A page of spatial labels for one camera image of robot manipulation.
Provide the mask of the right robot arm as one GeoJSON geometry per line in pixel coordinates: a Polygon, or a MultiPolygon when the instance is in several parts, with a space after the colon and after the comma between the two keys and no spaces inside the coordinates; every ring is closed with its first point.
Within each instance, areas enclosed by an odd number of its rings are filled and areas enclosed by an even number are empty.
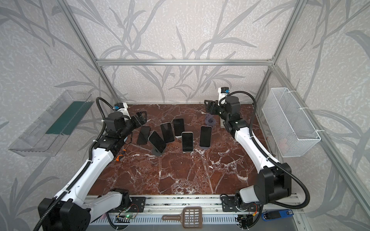
{"type": "Polygon", "coordinates": [[[304,183],[292,174],[292,169],[287,163],[280,163],[262,145],[253,132],[256,118],[257,103],[248,92],[242,94],[252,99],[253,114],[249,121],[240,114],[241,103],[236,96],[238,91],[231,92],[228,87],[218,89],[217,101],[204,102],[206,112],[218,115],[226,131],[245,149],[258,172],[256,183],[247,188],[240,189],[235,194],[237,208],[245,210],[251,203],[260,205],[275,204],[288,209],[302,209],[310,202],[310,193],[304,183]],[[304,192],[304,201],[298,205],[288,205],[280,202],[281,199],[291,196],[292,182],[296,182],[304,192]]]}

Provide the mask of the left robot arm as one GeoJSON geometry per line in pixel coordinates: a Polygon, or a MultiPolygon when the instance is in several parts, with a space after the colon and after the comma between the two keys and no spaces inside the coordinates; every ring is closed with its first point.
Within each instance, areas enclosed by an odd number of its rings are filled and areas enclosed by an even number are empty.
{"type": "Polygon", "coordinates": [[[74,177],[53,198],[45,198],[39,204],[36,231],[84,231],[102,215],[129,202],[128,192],[123,189],[115,189],[88,203],[85,198],[106,166],[118,157],[127,137],[146,124],[147,112],[131,116],[126,103],[111,105],[102,97],[95,101],[103,127],[74,177]]]}

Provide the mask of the grey angled phone stand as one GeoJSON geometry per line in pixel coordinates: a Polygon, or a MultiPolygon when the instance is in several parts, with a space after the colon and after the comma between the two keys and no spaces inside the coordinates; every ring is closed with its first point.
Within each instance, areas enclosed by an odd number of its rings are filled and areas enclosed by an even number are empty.
{"type": "Polygon", "coordinates": [[[160,157],[161,155],[164,154],[166,147],[167,145],[157,145],[157,146],[152,145],[151,154],[160,157]]]}

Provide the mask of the dark grey round phone stand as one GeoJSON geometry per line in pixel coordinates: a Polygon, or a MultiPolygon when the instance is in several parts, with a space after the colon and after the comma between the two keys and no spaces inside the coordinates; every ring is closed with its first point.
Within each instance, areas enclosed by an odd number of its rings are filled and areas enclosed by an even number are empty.
{"type": "Polygon", "coordinates": [[[216,120],[215,120],[214,116],[211,115],[211,114],[206,114],[205,124],[207,126],[213,127],[216,124],[216,120]]]}

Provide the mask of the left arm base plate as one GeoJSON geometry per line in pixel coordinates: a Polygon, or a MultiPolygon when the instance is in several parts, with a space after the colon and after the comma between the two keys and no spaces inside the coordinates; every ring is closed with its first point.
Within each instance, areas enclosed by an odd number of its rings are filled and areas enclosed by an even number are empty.
{"type": "Polygon", "coordinates": [[[121,205],[116,208],[119,212],[142,213],[145,207],[146,197],[144,196],[126,196],[122,199],[121,205]]]}

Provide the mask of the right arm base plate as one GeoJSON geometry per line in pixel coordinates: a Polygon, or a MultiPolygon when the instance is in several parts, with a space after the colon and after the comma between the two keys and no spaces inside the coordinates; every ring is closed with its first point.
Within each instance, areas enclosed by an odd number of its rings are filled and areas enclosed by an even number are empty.
{"type": "Polygon", "coordinates": [[[220,195],[221,206],[223,212],[248,212],[254,213],[258,210],[258,206],[253,203],[245,205],[237,205],[235,196],[229,196],[227,194],[220,195]]]}

